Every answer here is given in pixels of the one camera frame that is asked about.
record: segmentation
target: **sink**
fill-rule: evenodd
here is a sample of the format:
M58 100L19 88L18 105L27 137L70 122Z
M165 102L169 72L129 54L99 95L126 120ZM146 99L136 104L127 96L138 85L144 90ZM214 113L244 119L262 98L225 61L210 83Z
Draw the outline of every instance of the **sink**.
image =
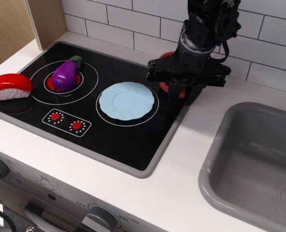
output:
M258 103L225 114L200 170L214 208L270 232L286 232L286 112Z

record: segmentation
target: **oven handle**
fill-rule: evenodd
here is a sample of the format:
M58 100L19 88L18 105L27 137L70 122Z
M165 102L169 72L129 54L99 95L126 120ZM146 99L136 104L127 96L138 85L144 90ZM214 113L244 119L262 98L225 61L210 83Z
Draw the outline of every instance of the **oven handle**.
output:
M40 227L45 232L66 232L64 230L61 230L53 225L51 225L49 222L44 220L41 217L41 214L43 212L43 209L33 203L28 203L25 208L22 209L23 213L30 219L31 222L36 224L38 227Z

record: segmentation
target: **black stovetop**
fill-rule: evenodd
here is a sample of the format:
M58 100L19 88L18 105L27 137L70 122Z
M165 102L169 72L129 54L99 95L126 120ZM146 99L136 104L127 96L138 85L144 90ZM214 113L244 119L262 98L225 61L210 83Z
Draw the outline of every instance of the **black stovetop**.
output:
M57 92L47 84L48 79L74 55L84 60L80 83L72 91ZM147 70L71 44L56 43L20 72L32 81L31 95L0 101L0 114L14 124L19 121L19 126L28 131L140 177L136 173L153 171L173 136L167 134L184 104L179 100L171 106L159 84L146 81ZM109 86L128 81L152 91L153 108L140 119L111 119L101 111L99 97ZM53 113L61 116L59 122L51 120ZM81 130L73 130L76 121L82 123Z

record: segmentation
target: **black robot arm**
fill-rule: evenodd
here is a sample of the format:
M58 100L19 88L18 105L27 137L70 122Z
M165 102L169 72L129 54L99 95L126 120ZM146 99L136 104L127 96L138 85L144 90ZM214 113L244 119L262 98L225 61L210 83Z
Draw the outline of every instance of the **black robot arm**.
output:
M186 87L190 105L206 86L223 87L231 69L221 63L229 55L227 40L241 28L237 22L241 0L188 0L189 20L185 20L176 51L165 58L148 62L148 81L165 82L168 98L175 103ZM210 55L222 44L225 57Z

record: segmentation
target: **eggplant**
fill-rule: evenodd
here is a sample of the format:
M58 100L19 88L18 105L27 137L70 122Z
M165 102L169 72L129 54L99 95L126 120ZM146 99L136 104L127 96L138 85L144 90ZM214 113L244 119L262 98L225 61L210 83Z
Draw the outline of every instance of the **eggplant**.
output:
M81 69L83 59L73 56L61 64L52 75L53 86L61 91L69 91L77 85L77 73Z

